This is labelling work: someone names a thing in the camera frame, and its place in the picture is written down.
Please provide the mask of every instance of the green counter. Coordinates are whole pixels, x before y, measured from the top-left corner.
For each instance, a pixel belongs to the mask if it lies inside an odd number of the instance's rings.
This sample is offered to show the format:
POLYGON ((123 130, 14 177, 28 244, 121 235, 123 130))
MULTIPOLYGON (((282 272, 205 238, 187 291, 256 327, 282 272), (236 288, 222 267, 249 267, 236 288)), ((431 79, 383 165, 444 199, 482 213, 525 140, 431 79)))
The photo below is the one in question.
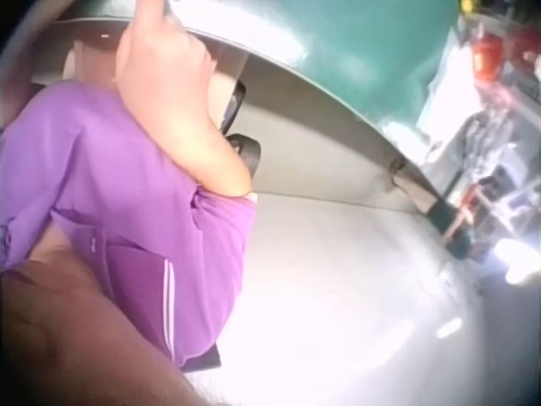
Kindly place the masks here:
MULTIPOLYGON (((127 20, 134 5, 85 0, 62 19, 127 20)), ((459 2, 172 0, 171 9, 189 30, 245 48, 306 79, 398 145, 399 132, 390 134, 385 126, 415 128, 459 2)))

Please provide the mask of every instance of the hand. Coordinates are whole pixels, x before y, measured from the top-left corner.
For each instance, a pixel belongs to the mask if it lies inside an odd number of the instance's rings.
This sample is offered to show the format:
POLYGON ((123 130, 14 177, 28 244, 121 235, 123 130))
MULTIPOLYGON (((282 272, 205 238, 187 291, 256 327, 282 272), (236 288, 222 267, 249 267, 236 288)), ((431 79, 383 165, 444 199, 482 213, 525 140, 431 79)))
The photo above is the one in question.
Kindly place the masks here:
POLYGON ((115 80, 126 108, 162 149, 175 145, 174 133, 198 136, 214 127, 208 86, 215 67, 205 45, 164 16, 164 0, 137 0, 118 45, 115 80))
POLYGON ((115 78, 126 108, 157 145, 205 189, 243 196, 249 171, 209 117, 216 64, 164 0, 137 0, 117 49, 115 78))

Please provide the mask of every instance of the red object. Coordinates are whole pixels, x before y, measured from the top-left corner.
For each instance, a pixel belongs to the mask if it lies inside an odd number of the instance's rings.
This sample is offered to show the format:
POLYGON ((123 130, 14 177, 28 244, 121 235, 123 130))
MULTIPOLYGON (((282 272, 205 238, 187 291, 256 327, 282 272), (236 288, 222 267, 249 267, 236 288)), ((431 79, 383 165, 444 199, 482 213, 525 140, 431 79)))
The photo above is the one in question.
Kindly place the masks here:
POLYGON ((504 44, 500 37, 485 34, 472 45, 473 72, 477 80, 494 82, 504 61, 504 44))

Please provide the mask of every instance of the purple shirt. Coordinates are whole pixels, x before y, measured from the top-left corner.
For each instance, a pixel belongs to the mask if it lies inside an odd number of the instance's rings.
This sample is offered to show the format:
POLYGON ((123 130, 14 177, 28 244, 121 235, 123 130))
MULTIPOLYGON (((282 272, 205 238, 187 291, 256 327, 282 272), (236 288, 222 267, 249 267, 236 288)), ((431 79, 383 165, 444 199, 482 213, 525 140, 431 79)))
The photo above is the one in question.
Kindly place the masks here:
POLYGON ((117 94, 75 81, 38 94, 3 135, 0 188, 3 269, 53 220, 177 365, 214 344, 241 288, 254 202, 198 187, 117 94))

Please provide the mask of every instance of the white stripe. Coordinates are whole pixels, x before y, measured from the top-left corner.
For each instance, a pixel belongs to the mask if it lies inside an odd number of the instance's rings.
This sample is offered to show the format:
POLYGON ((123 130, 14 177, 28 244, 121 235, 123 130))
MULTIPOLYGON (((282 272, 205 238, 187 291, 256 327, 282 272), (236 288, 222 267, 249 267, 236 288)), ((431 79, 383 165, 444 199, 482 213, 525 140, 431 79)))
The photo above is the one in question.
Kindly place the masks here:
POLYGON ((169 334, 167 331, 168 325, 168 317, 167 312, 169 311, 169 302, 167 300, 167 297, 169 296, 169 265, 168 261, 163 261, 163 291, 161 294, 162 299, 162 305, 161 305, 161 314, 162 314, 162 327, 163 327, 163 337, 166 340, 166 346, 167 349, 169 349, 169 352, 172 354, 171 351, 171 344, 169 343, 169 334))
POLYGON ((175 360, 175 270, 169 262, 169 346, 171 356, 175 360))

